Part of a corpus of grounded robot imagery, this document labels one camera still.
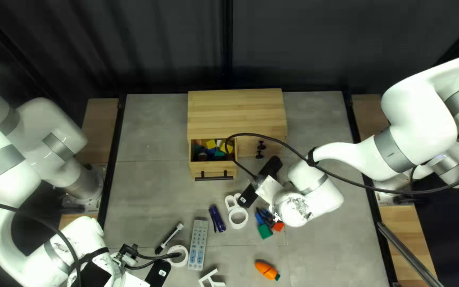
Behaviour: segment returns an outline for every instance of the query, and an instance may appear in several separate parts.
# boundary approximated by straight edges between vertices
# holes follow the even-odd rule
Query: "remote control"
[[[189,270],[203,270],[205,247],[207,246],[208,221],[194,220],[192,228],[191,251],[189,252]]]

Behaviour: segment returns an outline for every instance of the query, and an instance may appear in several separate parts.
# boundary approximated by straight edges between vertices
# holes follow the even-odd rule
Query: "metal base plate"
[[[86,202],[80,202],[79,200],[73,198],[70,195],[65,194],[62,200],[62,206],[65,209],[63,213],[69,214],[96,214],[99,212],[100,208],[100,200],[102,199],[102,188],[104,186],[104,179],[105,179],[105,169],[107,164],[97,164],[92,165],[93,170],[92,172],[97,173],[99,176],[99,189],[100,193],[97,192],[99,195],[87,200]]]

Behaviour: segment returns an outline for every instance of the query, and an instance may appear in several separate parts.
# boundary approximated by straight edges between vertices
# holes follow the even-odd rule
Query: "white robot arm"
[[[0,131],[41,179],[62,188],[77,204],[100,197],[103,186],[100,175],[88,171],[73,157],[87,139],[52,101],[36,98],[14,110],[0,96]]]
[[[435,171],[448,184],[459,180],[459,59],[398,82],[384,93],[381,106],[391,123],[386,130],[361,143],[318,147],[312,159],[343,161],[378,187],[401,182],[391,179],[430,160],[420,177]],[[328,176],[303,160],[290,167],[288,177],[299,192],[278,193],[272,204],[287,225],[302,226],[343,203]]]
[[[18,208],[38,187],[40,177],[28,161],[0,132],[0,204]],[[11,236],[14,212],[0,208],[0,266],[25,287],[71,286],[78,274],[69,271],[73,256],[55,235],[29,256],[17,249]],[[104,233],[93,218],[81,217],[62,230],[79,258],[105,247]],[[150,286],[124,271],[108,252],[91,262],[107,274],[104,286]]]

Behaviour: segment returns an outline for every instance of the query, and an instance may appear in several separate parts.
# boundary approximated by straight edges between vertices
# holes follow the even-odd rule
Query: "drawer handle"
[[[230,175],[228,176],[228,171],[224,171],[224,176],[209,176],[205,177],[205,172],[201,171],[201,177],[195,177],[195,181],[201,181],[201,180],[225,180],[225,179],[233,179],[233,176]]]

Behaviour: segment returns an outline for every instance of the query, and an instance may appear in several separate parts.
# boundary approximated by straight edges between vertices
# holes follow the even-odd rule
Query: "wooden drawer box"
[[[288,127],[281,89],[244,89],[189,92],[187,114],[187,140],[189,153],[192,140],[227,138],[236,133],[258,133],[286,141]],[[238,137],[235,153],[238,158],[257,154],[261,139],[253,136]],[[265,157],[279,155],[282,146],[264,140]],[[235,176],[238,167],[231,161],[189,162],[193,177]]]
[[[191,169],[192,177],[195,179],[205,178],[219,178],[222,177],[233,177],[237,176],[237,169],[233,161],[231,160],[220,160],[220,161],[195,161],[194,157],[194,143],[195,140],[189,140],[189,167]],[[233,143],[235,160],[238,161],[238,140],[235,139]]]

